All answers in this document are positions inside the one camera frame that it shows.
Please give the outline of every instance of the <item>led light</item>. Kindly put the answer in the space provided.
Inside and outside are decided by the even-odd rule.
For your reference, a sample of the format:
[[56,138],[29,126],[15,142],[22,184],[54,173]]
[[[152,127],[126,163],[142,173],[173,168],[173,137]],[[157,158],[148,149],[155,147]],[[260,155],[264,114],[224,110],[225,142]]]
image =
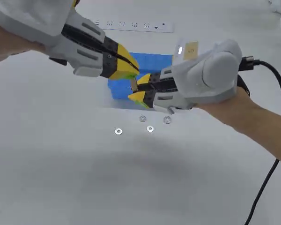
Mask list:
[[180,47],[180,48],[179,48],[178,55],[181,55],[181,53],[182,53],[182,49],[183,49],[182,47]]

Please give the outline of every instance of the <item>black cable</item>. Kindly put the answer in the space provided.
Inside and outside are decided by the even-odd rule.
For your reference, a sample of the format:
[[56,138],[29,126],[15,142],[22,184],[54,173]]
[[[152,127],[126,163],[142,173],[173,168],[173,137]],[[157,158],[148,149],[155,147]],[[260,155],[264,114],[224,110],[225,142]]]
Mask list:
[[[270,69],[273,72],[273,74],[275,75],[275,77],[277,78],[278,83],[280,85],[280,89],[281,89],[281,75],[279,74],[279,72],[272,65],[270,65],[267,62],[260,61],[260,60],[254,60],[253,64],[254,64],[254,66],[262,65],[262,66],[265,66],[268,69]],[[265,180],[263,181],[263,183],[261,185],[261,188],[260,188],[259,192],[257,193],[257,196],[256,196],[256,198],[255,198],[255,200],[253,202],[250,214],[249,214],[249,216],[248,216],[248,218],[247,218],[247,220],[246,220],[244,225],[248,225],[250,223],[250,221],[251,221],[251,219],[253,217],[254,211],[256,209],[257,203],[258,203],[258,201],[259,201],[259,199],[260,199],[264,189],[266,188],[266,185],[267,185],[268,181],[270,180],[272,174],[274,173],[275,169],[277,168],[279,162],[280,162],[280,160],[276,159],[274,164],[273,164],[273,166],[272,166],[272,168],[268,172]]]

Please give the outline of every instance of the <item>yellow label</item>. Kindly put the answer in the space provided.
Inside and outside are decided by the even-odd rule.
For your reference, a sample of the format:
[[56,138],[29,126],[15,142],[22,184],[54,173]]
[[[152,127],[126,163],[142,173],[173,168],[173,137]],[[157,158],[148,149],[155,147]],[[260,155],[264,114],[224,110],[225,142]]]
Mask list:
[[185,45],[183,60],[194,60],[198,57],[199,43],[189,42]]

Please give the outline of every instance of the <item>cable connector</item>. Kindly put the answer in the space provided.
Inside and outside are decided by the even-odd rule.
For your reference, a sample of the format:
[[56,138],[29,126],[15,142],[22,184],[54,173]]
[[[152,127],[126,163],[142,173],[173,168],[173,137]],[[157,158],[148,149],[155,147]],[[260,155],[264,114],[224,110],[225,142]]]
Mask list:
[[238,71],[253,70],[255,66],[254,61],[256,60],[254,60],[253,56],[243,57],[239,64]]

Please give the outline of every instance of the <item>white surface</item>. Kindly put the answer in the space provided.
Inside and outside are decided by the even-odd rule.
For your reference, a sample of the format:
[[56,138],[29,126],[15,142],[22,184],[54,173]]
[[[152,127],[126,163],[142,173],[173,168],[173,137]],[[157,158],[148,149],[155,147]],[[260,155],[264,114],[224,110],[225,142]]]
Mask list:
[[[232,38],[281,72],[280,15],[265,0],[106,1],[81,1],[79,12],[140,19],[145,10],[148,21],[178,25],[174,34],[107,32],[131,52],[173,53],[178,36]],[[242,75],[252,98],[281,114],[273,75]],[[111,105],[106,80],[74,76],[43,55],[0,64],[0,225],[244,223],[270,154],[199,110],[164,124],[162,113],[102,108]],[[281,224],[281,165],[252,221],[272,224]]]
[[171,22],[148,22],[148,21],[135,21],[135,20],[113,20],[113,19],[94,20],[96,25],[103,30],[129,30],[129,31],[146,31],[146,32],[161,32],[173,33],[174,24]]

